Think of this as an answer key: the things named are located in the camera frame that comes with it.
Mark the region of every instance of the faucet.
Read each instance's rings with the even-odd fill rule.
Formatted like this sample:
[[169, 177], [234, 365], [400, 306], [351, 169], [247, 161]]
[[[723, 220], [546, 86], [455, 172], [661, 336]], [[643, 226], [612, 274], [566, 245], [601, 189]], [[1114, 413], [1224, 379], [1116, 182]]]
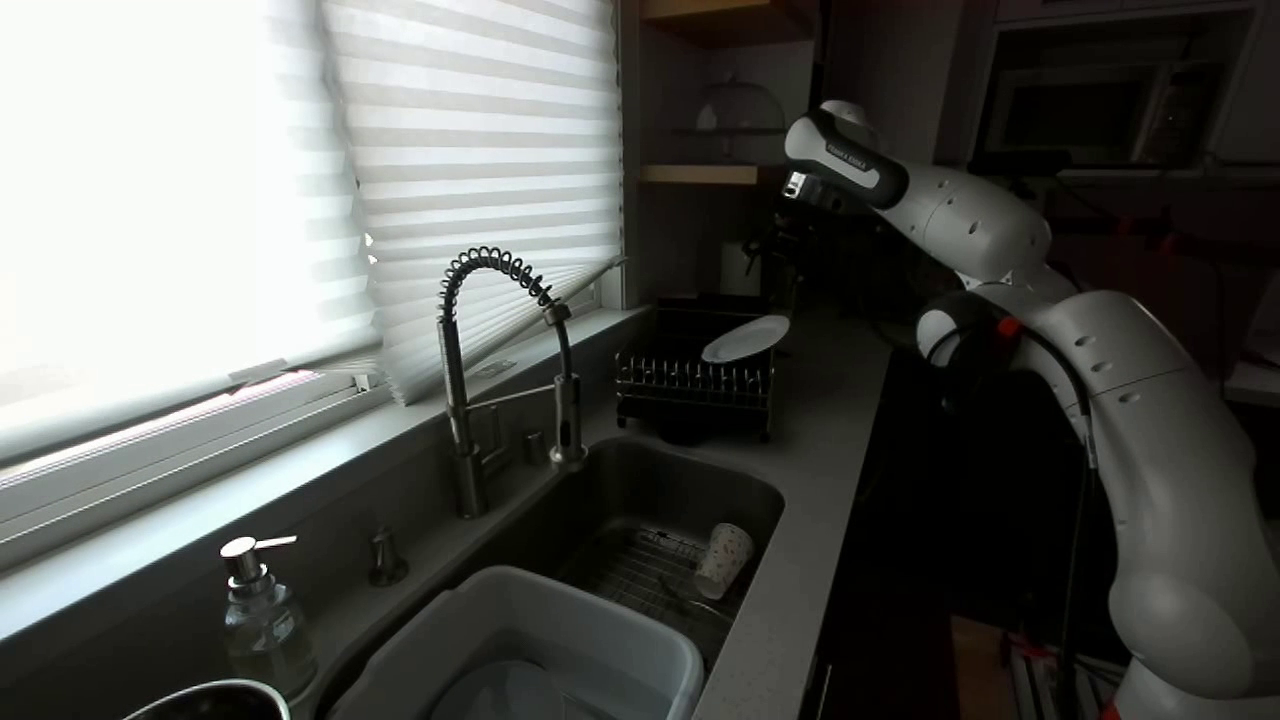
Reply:
[[[555, 345], [560, 345], [560, 370], [551, 385], [527, 387], [527, 392], [514, 392], [514, 397], [497, 397], [497, 401], [468, 401], [468, 376], [466, 376], [466, 350], [461, 350], [461, 336], [455, 336], [455, 290], [466, 286], [466, 279], [477, 266], [491, 266], [503, 270], [514, 283], [520, 283], [542, 313], [551, 319], [555, 327]], [[503, 253], [503, 248], [468, 248], [461, 253], [448, 270], [443, 270], [443, 290], [441, 290], [441, 347], [443, 347], [443, 392], [448, 392], [448, 427], [453, 427], [453, 449], [461, 455], [461, 510], [466, 517], [482, 517], [485, 510], [485, 495], [482, 495], [482, 478], [488, 467], [485, 449], [471, 440], [471, 413], [477, 407], [497, 407], [507, 401], [525, 401], [534, 392], [555, 392], [555, 445], [551, 445], [551, 463], [555, 467], [580, 467], [584, 461], [584, 445], [580, 445], [580, 392], [575, 392], [575, 370], [573, 370], [573, 357], [570, 357], [570, 306], [560, 300], [551, 300], [551, 286], [546, 283], [546, 274], [534, 274], [534, 266]]]

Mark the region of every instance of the window blind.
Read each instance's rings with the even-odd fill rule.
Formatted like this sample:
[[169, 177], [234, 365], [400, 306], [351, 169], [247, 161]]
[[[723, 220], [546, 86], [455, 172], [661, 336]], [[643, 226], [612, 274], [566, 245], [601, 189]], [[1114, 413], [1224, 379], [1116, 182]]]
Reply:
[[376, 345], [312, 0], [0, 14], [0, 463]]
[[[555, 294], [619, 253], [619, 86], [609, 0], [323, 0], [361, 172], [383, 366], [441, 379], [455, 253], [525, 257]], [[466, 357], [534, 319], [497, 270], [461, 290]]]

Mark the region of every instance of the dish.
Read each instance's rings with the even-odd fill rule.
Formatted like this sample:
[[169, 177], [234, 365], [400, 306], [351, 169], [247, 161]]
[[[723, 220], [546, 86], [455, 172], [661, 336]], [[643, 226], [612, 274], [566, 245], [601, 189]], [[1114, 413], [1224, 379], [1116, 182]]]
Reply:
[[787, 331], [792, 331], [792, 316], [779, 316], [779, 313], [756, 316], [756, 319], [718, 336], [703, 347], [703, 365], [735, 365], [735, 358], [762, 357], [773, 345], [779, 345]]

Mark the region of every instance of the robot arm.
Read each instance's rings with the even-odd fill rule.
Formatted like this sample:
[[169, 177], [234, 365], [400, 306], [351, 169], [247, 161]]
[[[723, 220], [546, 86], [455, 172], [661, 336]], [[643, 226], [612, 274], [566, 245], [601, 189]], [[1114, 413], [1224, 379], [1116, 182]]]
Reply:
[[[821, 182], [867, 204], [949, 263], [966, 290], [1013, 316], [1017, 365], [1040, 370], [1076, 422], [1116, 520], [1116, 634], [1134, 650], [1124, 720], [1277, 720], [1280, 573], [1257, 509], [1257, 451], [1195, 358], [1119, 290], [1076, 290], [1046, 266], [1047, 222], [995, 182], [897, 162], [855, 138], [848, 103], [787, 126], [784, 195]], [[953, 306], [916, 345], [945, 358]]]

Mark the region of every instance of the soap dispenser pump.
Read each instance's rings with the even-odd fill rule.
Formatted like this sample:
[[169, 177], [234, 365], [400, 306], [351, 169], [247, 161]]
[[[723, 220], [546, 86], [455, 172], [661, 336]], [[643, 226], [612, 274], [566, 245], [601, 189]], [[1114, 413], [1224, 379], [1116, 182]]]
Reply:
[[296, 534], [238, 534], [219, 546], [227, 568], [225, 638], [238, 670], [296, 700], [315, 675], [315, 650], [290, 585], [260, 560], [264, 546], [283, 542], [296, 542]]

